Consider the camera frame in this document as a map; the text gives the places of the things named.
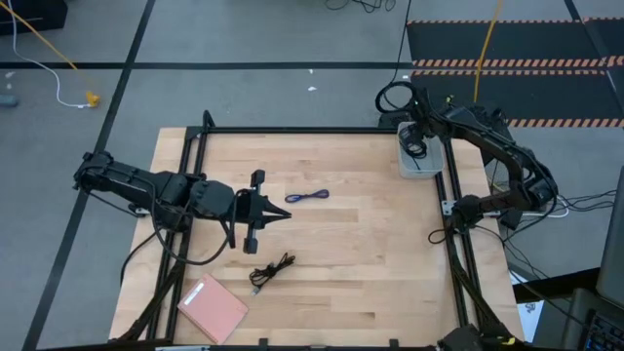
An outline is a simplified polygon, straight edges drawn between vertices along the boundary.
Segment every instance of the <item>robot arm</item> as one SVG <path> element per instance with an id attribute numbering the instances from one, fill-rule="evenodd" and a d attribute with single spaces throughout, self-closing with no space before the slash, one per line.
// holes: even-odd
<path id="1" fill-rule="evenodd" d="M 252 174 L 250 189 L 234 193 L 231 187 L 216 180 L 206 180 L 204 175 L 153 174 L 117 162 L 107 152 L 99 152 L 83 156 L 74 180 L 76 189 L 87 193 L 92 190 L 112 192 L 136 207 L 149 210 L 154 229 L 183 231 L 188 227 L 190 217 L 218 220 L 232 249 L 236 247 L 234 222 L 246 223 L 248 235 L 243 247 L 246 254 L 257 251 L 257 229 L 263 229 L 269 222 L 291 217 L 289 212 L 260 195 L 260 185 L 264 182 L 262 170 Z"/>
<path id="2" fill-rule="evenodd" d="M 420 142 L 425 137 L 464 139 L 491 155 L 508 170 L 509 190 L 484 198 L 467 195 L 458 199 L 452 210 L 451 227 L 462 232 L 474 226 L 485 213 L 503 210 L 539 211 L 549 201 L 555 201 L 557 184 L 548 168 L 535 159 L 531 150 L 518 146 L 512 139 L 481 124 L 475 115 L 475 112 L 481 112 L 478 109 L 471 110 L 448 103 L 441 111 L 436 111 L 430 106 L 425 89 L 398 81 L 377 95 L 375 104 L 380 112 L 391 112 L 381 107 L 380 98 L 396 86 L 411 91 L 409 102 L 399 110 L 406 111 L 415 122 L 409 127 L 408 138 L 412 142 Z M 502 112 L 496 110 L 492 115 L 501 118 Z"/>

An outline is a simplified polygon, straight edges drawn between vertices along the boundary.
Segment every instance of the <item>yellow plug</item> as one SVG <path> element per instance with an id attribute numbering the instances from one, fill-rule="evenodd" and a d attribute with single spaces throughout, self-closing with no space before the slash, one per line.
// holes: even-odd
<path id="1" fill-rule="evenodd" d="M 87 101 L 89 102 L 89 107 L 98 107 L 99 96 L 93 94 L 92 92 L 87 92 Z"/>

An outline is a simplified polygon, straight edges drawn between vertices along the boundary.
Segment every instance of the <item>orange cable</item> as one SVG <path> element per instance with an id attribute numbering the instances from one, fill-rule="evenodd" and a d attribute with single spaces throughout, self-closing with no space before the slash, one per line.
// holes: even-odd
<path id="1" fill-rule="evenodd" d="M 503 0 L 498 0 L 496 4 L 496 11 L 494 12 L 494 18 L 489 23 L 489 29 L 487 30 L 486 42 L 484 43 L 484 47 L 481 49 L 481 56 L 479 57 L 479 61 L 477 62 L 477 78 L 475 79 L 475 94 L 473 96 L 473 102 L 477 102 L 477 98 L 479 97 L 479 78 L 481 77 L 481 69 L 484 65 L 484 57 L 486 56 L 486 51 L 488 50 L 489 38 L 491 37 L 491 33 L 494 30 L 494 25 L 498 20 L 498 15 L 500 14 L 500 10 L 503 7 Z"/>

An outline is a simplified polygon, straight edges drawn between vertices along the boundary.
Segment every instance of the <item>black metal frame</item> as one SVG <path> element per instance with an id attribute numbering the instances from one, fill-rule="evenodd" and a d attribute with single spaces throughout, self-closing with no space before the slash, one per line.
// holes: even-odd
<path id="1" fill-rule="evenodd" d="M 210 117 L 210 114 L 206 111 L 204 113 L 204 124 L 199 127 L 187 127 L 184 135 L 184 145 L 182 146 L 182 153 L 180 157 L 180 163 L 178 170 L 180 172 L 186 172 L 188 168 L 188 161 L 190 159 L 190 151 L 192 147 L 193 140 L 195 138 L 199 139 L 199 145 L 197 149 L 197 155 L 195 158 L 195 167 L 193 170 L 194 175 L 198 175 L 202 171 L 202 166 L 205 161 L 205 154 L 207 148 L 207 141 L 209 134 L 333 134 L 333 135 L 393 135 L 396 133 L 395 128 L 377 128 L 377 127 L 361 127 L 361 128 L 351 128 L 351 127 L 216 127 L 215 122 Z M 447 163 L 448 163 L 448 171 L 451 179 L 451 188 L 453 192 L 453 196 L 458 198 L 461 194 L 461 189 L 459 188 L 459 179 L 456 171 L 454 155 L 452 153 L 452 148 L 450 144 L 445 145 L 447 150 Z M 435 176 L 436 187 L 438 189 L 438 199 L 440 201 L 440 211 L 443 220 L 443 225 L 446 227 L 445 216 L 442 212 L 442 201 L 447 199 L 447 193 L 444 183 L 444 178 L 442 173 L 438 173 Z M 190 234 L 191 228 L 187 231 L 184 231 L 181 234 L 181 241 L 179 245 L 178 255 L 181 257 L 186 257 L 188 254 L 188 246 L 190 242 Z M 168 232 L 166 238 L 166 244 L 170 249 L 174 249 L 174 238 L 175 233 Z M 464 246 L 464 255 L 467 258 L 468 262 L 468 270 L 470 272 L 470 277 L 473 280 L 473 284 L 475 284 L 475 279 L 477 279 L 476 287 L 478 287 L 478 277 L 476 272 L 476 267 L 470 267 L 470 262 L 474 264 L 474 253 L 472 250 L 472 244 L 468 240 L 463 240 L 462 245 Z M 450 259 L 453 255 L 456 254 L 456 246 L 453 240 L 446 240 L 446 247 L 448 258 Z M 164 284 L 165 279 L 170 273 L 170 256 L 163 250 L 163 254 L 161 256 L 160 267 L 158 271 L 158 280 L 156 283 L 156 291 L 159 290 Z M 453 293 L 455 299 L 455 307 L 457 311 L 457 319 L 458 325 L 460 327 L 467 326 L 470 322 L 468 319 L 468 312 L 466 309 L 466 301 L 463 293 L 463 288 L 454 275 L 452 277 L 452 285 L 453 285 Z M 179 275 L 178 279 L 176 279 L 172 289 L 172 301 L 171 306 L 176 306 L 180 300 L 181 289 L 183 284 L 183 268 L 182 274 Z M 85 345 L 85 346 L 76 346 L 76 347 L 68 347 L 68 348 L 59 348 L 54 350 L 123 350 L 123 349 L 132 349 L 133 345 L 136 349 L 153 349 L 155 345 L 166 346 L 173 345 L 173 340 L 175 337 L 176 331 L 176 322 L 177 322 L 177 310 L 175 308 L 171 308 L 169 311 L 169 316 L 167 320 L 165 338 L 156 338 L 156 333 L 158 330 L 158 321 L 160 318 L 160 309 L 157 309 L 154 315 L 151 317 L 150 323 L 147 327 L 146 340 L 138 340 L 138 341 L 118 341 L 111 342 L 108 344 L 102 345 Z M 280 350 L 280 351 L 288 351 L 288 350 L 300 350 L 301 346 L 268 346 L 268 340 L 266 338 L 262 338 L 258 341 L 258 345 L 232 345 L 232 346 L 211 346 L 213 350 L 253 350 L 253 351 L 264 351 L 264 350 Z M 422 347 L 402 347 L 399 346 L 399 341 L 396 339 L 389 340 L 388 347 L 368 347 L 368 346 L 343 346 L 343 347 L 334 347 L 329 346 L 327 349 L 335 349 L 335 350 L 363 350 L 363 351 L 385 351 L 385 350 L 396 350 L 401 349 L 405 350 L 422 350 Z"/>
<path id="2" fill-rule="evenodd" d="M 345 128 L 341 128 L 341 127 L 216 127 L 214 121 L 210 118 L 210 115 L 208 115 L 207 112 L 205 112 L 204 113 L 204 126 L 186 128 L 186 133 L 184 136 L 184 146 L 182 148 L 182 155 L 180 159 L 179 169 L 181 172 L 186 170 L 186 167 L 188 165 L 188 159 L 190 157 L 191 144 L 192 144 L 193 139 L 196 136 L 199 136 L 199 147 L 198 147 L 197 157 L 195 161 L 194 174 L 198 175 L 202 170 L 202 165 L 205 159 L 208 134 L 335 134 L 335 135 L 389 134 L 389 135 L 393 135 L 395 133 L 396 133 L 395 128 L 377 128 L 377 127 L 371 127 L 371 128 L 367 128 L 367 127 L 362 127 L 362 128 L 351 128 L 351 127 L 345 127 Z M 456 171 L 456 166 L 455 166 L 455 161 L 454 161 L 454 156 L 452 154 L 451 146 L 446 145 L 446 150 L 447 150 L 448 170 L 449 170 L 450 179 L 451 179 L 451 188 L 452 188 L 453 196 L 455 198 L 459 198 L 461 196 L 460 195 L 461 189 L 459 188 L 459 179 L 458 179 L 458 175 Z M 438 198 L 440 200 L 440 206 L 441 206 L 440 210 L 442 213 L 442 201 L 446 200 L 447 198 L 442 173 L 439 173 L 436 175 L 436 187 L 438 189 Z M 443 223 L 445 223 L 445 217 L 443 214 L 442 214 L 442 220 L 443 220 Z M 182 257 L 186 257 L 187 252 L 188 252 L 190 232 L 191 230 L 189 229 L 188 231 L 182 233 L 182 240 L 180 243 L 180 250 L 178 253 Z M 174 233 L 168 233 L 168 236 L 167 236 L 167 244 L 171 243 L 170 245 L 171 249 L 173 248 L 174 235 L 175 235 Z M 476 280 L 477 281 L 476 287 L 479 288 L 478 276 L 477 276 L 475 259 L 474 259 L 474 252 L 472 250 L 472 243 L 470 242 L 469 239 L 470 238 L 468 237 L 467 241 L 462 240 L 462 244 L 464 246 L 464 255 L 467 258 L 468 270 L 470 272 L 471 279 L 473 280 L 473 284 L 475 284 L 475 280 Z M 456 246 L 454 245 L 454 243 L 450 243 L 449 241 L 446 241 L 446 243 L 447 243 L 448 257 L 451 257 L 452 254 L 456 253 Z M 163 251 L 163 256 L 161 258 L 161 266 L 160 266 L 159 273 L 158 273 L 158 282 L 156 283 L 157 289 L 158 287 L 162 286 L 164 279 L 167 277 L 167 269 L 169 267 L 169 262 L 170 262 L 169 255 Z M 171 306 L 175 306 L 179 302 L 182 283 L 183 283 L 183 274 L 181 275 L 180 279 L 178 279 L 175 282 L 173 286 L 174 293 L 172 294 Z M 455 306 L 457 310 L 458 325 L 460 327 L 464 327 L 469 324 L 469 319 L 468 319 L 468 312 L 466 309 L 466 301 L 465 301 L 463 289 L 460 283 L 457 281 L 457 279 L 454 276 L 452 277 L 452 284 L 453 284 Z M 160 313 L 156 312 L 155 315 L 152 317 L 152 321 L 148 327 L 148 334 L 147 334 L 148 339 L 154 339 L 156 337 L 156 330 L 158 328 L 159 316 L 160 316 Z M 171 308 L 169 311 L 166 336 L 165 336 L 167 340 L 174 339 L 175 330 L 176 330 L 176 321 L 177 321 L 177 311 L 174 308 Z M 410 349 L 408 347 L 399 347 L 398 342 L 396 344 L 397 344 L 397 347 L 401 348 L 402 350 Z M 223 348 L 224 350 L 227 349 L 228 347 L 233 347 L 236 349 L 257 350 L 258 347 L 260 346 L 242 346 L 242 345 L 241 346 L 238 346 L 238 345 L 237 346 L 218 346 L 219 349 Z M 385 347 L 370 348 L 370 347 L 355 346 L 355 347 L 347 347 L 346 349 L 351 349 L 351 350 L 384 349 L 385 350 L 387 348 Z"/>

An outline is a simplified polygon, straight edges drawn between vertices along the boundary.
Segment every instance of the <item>black floor mat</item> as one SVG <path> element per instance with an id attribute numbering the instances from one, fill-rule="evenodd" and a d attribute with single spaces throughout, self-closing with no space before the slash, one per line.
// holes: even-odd
<path id="1" fill-rule="evenodd" d="M 427 88 L 436 106 L 448 96 L 471 104 L 475 78 L 467 70 L 415 70 L 411 81 Z M 527 120 L 526 127 L 554 127 L 560 120 L 561 127 L 619 125 L 622 116 L 609 84 L 600 70 L 484 71 L 478 103 L 495 104 L 511 120 Z"/>
<path id="2" fill-rule="evenodd" d="M 439 59 L 439 65 L 450 66 L 454 59 L 472 59 L 475 63 L 486 39 L 487 21 L 411 21 L 408 25 L 409 49 L 412 60 L 419 65 L 427 60 Z M 494 28 L 486 58 L 501 66 L 558 67 L 574 65 L 589 67 L 599 59 L 585 32 L 583 23 L 577 21 L 501 21 Z"/>

